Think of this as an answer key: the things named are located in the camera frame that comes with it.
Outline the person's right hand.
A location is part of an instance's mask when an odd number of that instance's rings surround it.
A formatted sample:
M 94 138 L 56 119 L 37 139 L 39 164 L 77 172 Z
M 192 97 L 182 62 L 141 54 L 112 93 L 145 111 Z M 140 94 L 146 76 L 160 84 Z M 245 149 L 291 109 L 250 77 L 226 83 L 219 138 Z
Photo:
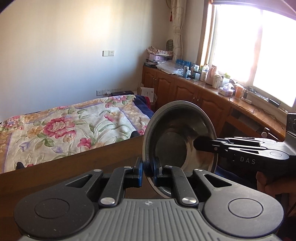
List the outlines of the person's right hand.
M 295 204 L 296 180 L 295 178 L 282 178 L 276 181 L 270 181 L 262 172 L 257 172 L 257 190 L 266 193 L 272 197 L 278 194 L 289 194 L 288 209 Z

